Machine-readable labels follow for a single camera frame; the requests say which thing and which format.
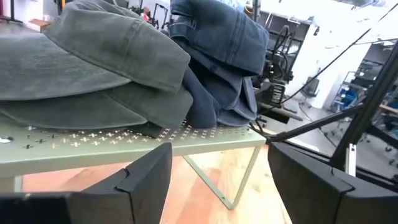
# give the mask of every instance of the person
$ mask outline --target person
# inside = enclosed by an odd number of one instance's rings
[[[150,22],[150,9],[148,7],[144,7],[141,16],[145,21]]]

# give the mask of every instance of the cable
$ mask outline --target cable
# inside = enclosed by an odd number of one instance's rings
[[[281,54],[281,56],[284,58],[284,67],[283,67],[283,70],[284,70],[284,74],[286,74],[286,73],[287,73],[287,66],[288,66],[287,57],[286,57],[286,54],[283,53],[283,52],[280,52],[280,54]]]
[[[384,19],[392,10],[394,10],[396,7],[398,6],[398,3],[395,4],[390,10],[388,10],[387,13],[385,13],[379,20],[377,23],[379,23],[382,19]],[[290,97],[286,98],[284,101],[281,102],[281,104],[285,103],[286,101],[292,99],[295,95],[297,95],[298,93],[300,93],[307,85],[309,85],[312,80],[316,79],[320,74],[322,74],[322,72],[324,72],[328,67],[330,67],[330,65],[332,65],[337,59],[339,59],[348,49],[350,49],[353,45],[355,45],[359,40],[361,40],[366,34],[368,34],[368,32],[372,29],[369,28],[367,31],[365,31],[361,36],[359,36],[354,42],[352,42],[347,48],[344,49],[344,51],[342,51],[342,53],[340,53],[339,55],[337,55],[337,57],[335,59],[333,59],[327,66],[325,66],[325,68],[323,68],[322,70],[320,70],[316,75],[314,75],[311,80],[309,80],[308,82],[306,82],[306,84],[304,84],[300,89],[298,89],[295,93],[293,93]],[[274,108],[278,107],[277,105],[265,110],[266,113]]]
[[[248,6],[244,6],[244,10],[245,10],[246,12],[248,12],[249,14],[253,14],[253,12],[251,12],[251,11],[248,10]]]
[[[285,30],[285,35],[283,36],[282,41],[279,43],[280,38],[282,37],[282,32]],[[277,50],[284,44],[284,42],[286,41],[286,39],[289,37],[289,26],[288,25],[284,25],[281,30],[279,31],[279,35],[278,38],[276,38],[275,41],[275,45],[274,45],[274,49],[272,51],[272,56],[271,58],[274,58],[275,53],[277,52]]]
[[[295,31],[293,31],[293,32],[291,32],[290,34],[289,34],[289,37],[288,37],[288,40],[290,40],[290,42],[289,42],[289,44],[288,44],[288,46],[286,47],[286,55],[289,55],[289,50],[290,50],[290,48],[292,47],[292,45],[293,45],[293,41],[294,41],[294,37],[296,36],[296,30]]]
[[[264,133],[264,130],[262,129],[262,127],[261,127],[261,125],[260,125],[260,123],[258,122],[258,120],[255,120],[255,122],[256,122],[256,124],[257,124],[257,126],[259,127],[259,133]],[[254,130],[254,131],[256,131],[257,132],[257,129],[256,129],[256,127],[254,127],[254,125],[253,125],[253,123],[252,122],[249,122],[249,125],[250,125],[250,128],[252,129],[252,130]]]

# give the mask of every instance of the black rod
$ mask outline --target black rod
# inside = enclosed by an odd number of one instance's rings
[[[62,0],[57,0],[58,15],[62,13]]]
[[[260,10],[261,10],[261,1],[253,0],[252,3],[252,11],[253,11],[253,18],[254,22],[257,22],[260,18]]]
[[[15,20],[15,2],[14,0],[11,0],[10,2],[10,8],[11,8],[11,20],[14,21]]]
[[[374,43],[377,43],[377,42],[393,41],[393,40],[397,40],[397,38],[386,39],[386,40],[380,39],[380,40],[374,40],[374,41],[369,41],[369,42],[358,43],[358,44],[355,44],[355,45],[361,45],[361,44],[374,44]]]
[[[330,165],[343,170],[346,157],[346,148],[350,143],[357,144],[362,133],[369,127],[381,101],[394,84],[398,73],[398,44],[395,44],[390,57],[377,76],[374,86],[364,102],[364,109],[357,114],[341,138],[335,153],[330,159]]]
[[[275,136],[268,136],[267,138],[267,144],[270,142],[279,142],[279,141],[285,141],[290,138],[294,138],[296,136],[299,136],[303,133],[307,133],[309,131],[312,131],[314,129],[320,128],[326,124],[333,123],[335,121],[341,120],[343,118],[346,118],[348,116],[352,116],[356,113],[358,113],[361,109],[363,109],[363,104],[360,104],[358,106],[353,106],[351,108],[348,108],[347,110],[340,111],[339,113],[335,113],[331,116],[328,116],[326,118],[319,119],[318,121],[311,122],[309,124],[303,125],[301,127],[295,128],[293,130],[283,132],[276,134]]]

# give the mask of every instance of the black machine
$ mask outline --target black machine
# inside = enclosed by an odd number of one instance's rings
[[[171,166],[171,143],[164,143],[82,192],[0,194],[0,223],[159,223]]]
[[[293,80],[286,55],[292,46],[295,33],[289,32],[288,26],[283,26],[275,42],[269,41],[269,50],[262,75],[253,79],[257,101],[267,105],[281,107],[285,94],[285,85]]]
[[[284,143],[272,143],[268,161],[294,224],[397,223],[398,194],[336,169]]]

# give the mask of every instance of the white wall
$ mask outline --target white wall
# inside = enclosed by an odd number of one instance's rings
[[[287,95],[297,91],[308,77],[317,73],[319,68],[327,66],[388,10],[369,7],[352,11],[351,6],[338,2],[329,2],[324,9],[328,10],[321,10],[322,13],[315,16],[315,21],[320,25],[319,34],[313,36],[313,31],[310,28],[304,40],[292,69],[294,79],[287,86]],[[397,17],[392,16],[390,21],[396,21]],[[358,69],[369,48],[370,44],[355,45],[326,69],[319,76],[317,97],[308,102],[316,108],[329,107],[346,74]]]
[[[43,15],[55,19],[58,16],[58,6],[53,0],[43,0]]]
[[[24,25],[33,30],[39,31],[39,27],[30,24],[31,19],[43,19],[43,1],[52,0],[14,0],[15,19],[24,22]],[[11,16],[11,1],[5,0],[4,15]]]

